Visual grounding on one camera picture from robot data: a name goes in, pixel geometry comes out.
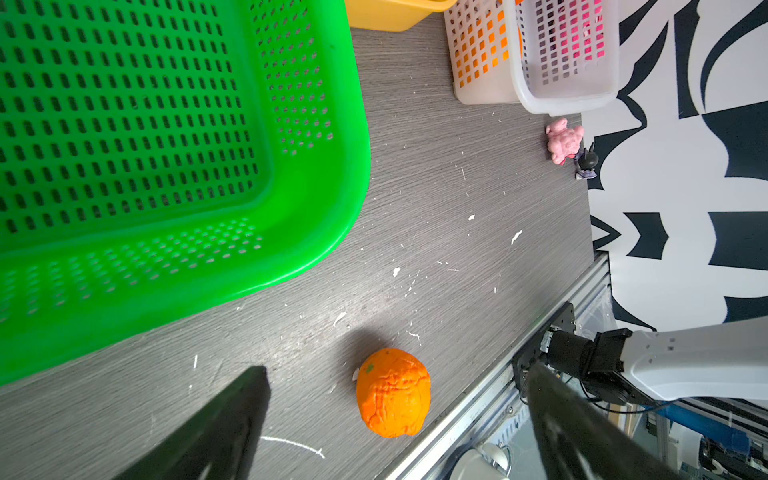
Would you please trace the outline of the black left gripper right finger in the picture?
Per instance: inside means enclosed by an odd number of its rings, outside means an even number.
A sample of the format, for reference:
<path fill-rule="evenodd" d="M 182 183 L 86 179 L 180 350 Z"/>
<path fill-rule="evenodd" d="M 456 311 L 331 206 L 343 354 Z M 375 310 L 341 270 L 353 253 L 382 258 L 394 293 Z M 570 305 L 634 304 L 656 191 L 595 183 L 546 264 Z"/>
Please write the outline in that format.
<path fill-rule="evenodd" d="M 541 364 L 527 373 L 527 402 L 549 479 L 677 479 Z"/>

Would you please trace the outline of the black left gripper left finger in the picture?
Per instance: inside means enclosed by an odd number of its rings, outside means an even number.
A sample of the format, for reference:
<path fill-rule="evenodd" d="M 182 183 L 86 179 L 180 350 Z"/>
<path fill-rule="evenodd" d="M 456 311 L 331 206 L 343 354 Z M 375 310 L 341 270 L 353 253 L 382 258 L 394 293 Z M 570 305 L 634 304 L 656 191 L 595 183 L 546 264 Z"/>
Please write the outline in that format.
<path fill-rule="evenodd" d="M 119 479 L 246 479 L 271 397 L 267 368 L 250 366 Z"/>

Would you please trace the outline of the netted orange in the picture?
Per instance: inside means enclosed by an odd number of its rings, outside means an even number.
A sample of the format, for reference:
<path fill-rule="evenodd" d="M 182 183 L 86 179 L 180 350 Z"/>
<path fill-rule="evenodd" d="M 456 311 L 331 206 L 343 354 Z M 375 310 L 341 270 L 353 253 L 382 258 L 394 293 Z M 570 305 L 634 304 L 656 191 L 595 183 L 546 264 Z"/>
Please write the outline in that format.
<path fill-rule="evenodd" d="M 386 348 L 368 357 L 357 378 L 356 399 L 365 425 L 383 438 L 415 436 L 431 405 L 431 377 L 415 356 Z"/>

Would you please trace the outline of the white perforated plastic basket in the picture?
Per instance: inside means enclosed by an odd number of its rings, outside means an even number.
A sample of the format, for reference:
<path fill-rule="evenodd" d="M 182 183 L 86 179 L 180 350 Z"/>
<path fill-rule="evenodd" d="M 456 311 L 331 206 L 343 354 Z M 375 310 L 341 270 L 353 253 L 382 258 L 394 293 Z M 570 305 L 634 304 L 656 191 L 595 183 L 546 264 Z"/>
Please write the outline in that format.
<path fill-rule="evenodd" d="M 551 117 L 603 107 L 619 90 L 619 4 L 462 0 L 444 13 L 456 98 L 519 103 Z"/>

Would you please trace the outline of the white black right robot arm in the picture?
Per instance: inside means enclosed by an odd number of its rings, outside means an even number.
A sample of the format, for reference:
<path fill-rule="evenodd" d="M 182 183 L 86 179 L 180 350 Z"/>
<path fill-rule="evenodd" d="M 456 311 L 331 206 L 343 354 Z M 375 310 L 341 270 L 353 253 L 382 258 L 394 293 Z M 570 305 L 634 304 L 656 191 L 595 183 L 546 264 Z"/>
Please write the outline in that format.
<path fill-rule="evenodd" d="M 590 340 L 562 329 L 541 342 L 545 363 L 611 404 L 655 405 L 689 397 L 767 399 L 767 319 Z"/>

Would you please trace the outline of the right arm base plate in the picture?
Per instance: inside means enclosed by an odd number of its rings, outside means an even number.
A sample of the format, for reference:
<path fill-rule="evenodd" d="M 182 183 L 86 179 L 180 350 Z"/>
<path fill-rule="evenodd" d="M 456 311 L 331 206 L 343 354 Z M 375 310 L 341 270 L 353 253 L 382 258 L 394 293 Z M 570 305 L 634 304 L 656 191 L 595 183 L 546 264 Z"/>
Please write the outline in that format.
<path fill-rule="evenodd" d="M 548 342 L 551 335 L 558 330 L 575 332 L 574 305 L 571 302 L 563 303 L 542 321 L 512 358 L 515 384 L 523 400 L 528 398 L 528 372 L 537 363 L 547 363 Z"/>

